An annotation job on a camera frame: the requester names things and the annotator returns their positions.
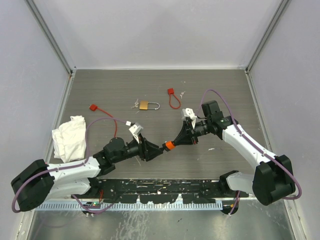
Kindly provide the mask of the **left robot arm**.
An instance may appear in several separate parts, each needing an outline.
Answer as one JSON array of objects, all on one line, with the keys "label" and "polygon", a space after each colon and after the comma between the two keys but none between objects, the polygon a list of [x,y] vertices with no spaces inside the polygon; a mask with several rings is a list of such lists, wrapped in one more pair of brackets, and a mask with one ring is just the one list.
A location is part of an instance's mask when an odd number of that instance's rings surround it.
[{"label": "left robot arm", "polygon": [[139,135],[131,142],[114,137],[101,151],[75,162],[46,164],[43,159],[35,160],[11,181],[14,192],[11,209],[14,213],[27,212],[46,200],[68,195],[95,198],[100,193],[97,177],[113,171],[116,163],[134,157],[147,162],[163,151]]}]

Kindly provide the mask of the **brass padlock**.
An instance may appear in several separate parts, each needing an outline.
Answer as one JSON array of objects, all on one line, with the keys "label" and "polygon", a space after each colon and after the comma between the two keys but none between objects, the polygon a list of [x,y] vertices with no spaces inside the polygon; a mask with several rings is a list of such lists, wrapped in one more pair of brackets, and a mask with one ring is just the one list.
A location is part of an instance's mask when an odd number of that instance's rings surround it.
[{"label": "brass padlock", "polygon": [[139,109],[139,110],[159,110],[161,105],[157,102],[150,102],[147,100],[139,100],[137,99],[131,109]]}]

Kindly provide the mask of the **black orange key bunch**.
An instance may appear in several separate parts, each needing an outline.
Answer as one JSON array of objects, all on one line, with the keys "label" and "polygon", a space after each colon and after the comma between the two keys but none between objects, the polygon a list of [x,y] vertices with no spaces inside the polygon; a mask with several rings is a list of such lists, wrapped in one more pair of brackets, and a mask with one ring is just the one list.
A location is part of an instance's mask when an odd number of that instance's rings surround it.
[{"label": "black orange key bunch", "polygon": [[173,150],[175,147],[176,146],[172,141],[166,141],[165,143],[162,144],[162,148],[167,152]]}]

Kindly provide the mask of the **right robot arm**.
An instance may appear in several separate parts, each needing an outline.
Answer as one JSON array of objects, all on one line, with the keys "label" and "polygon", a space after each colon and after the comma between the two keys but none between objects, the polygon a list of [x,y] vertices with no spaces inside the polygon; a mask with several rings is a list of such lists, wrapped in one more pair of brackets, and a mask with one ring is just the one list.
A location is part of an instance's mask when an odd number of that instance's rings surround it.
[{"label": "right robot arm", "polygon": [[225,117],[215,100],[205,102],[201,107],[202,121],[197,121],[198,117],[191,108],[182,110],[182,128],[173,141],[163,144],[167,151],[180,145],[195,145],[199,137],[213,134],[237,150],[254,169],[254,174],[233,170],[221,175],[218,185],[223,196],[231,197],[240,191],[255,195],[261,204],[267,206],[296,191],[292,164],[287,156],[277,156],[263,148],[237,121]]}]

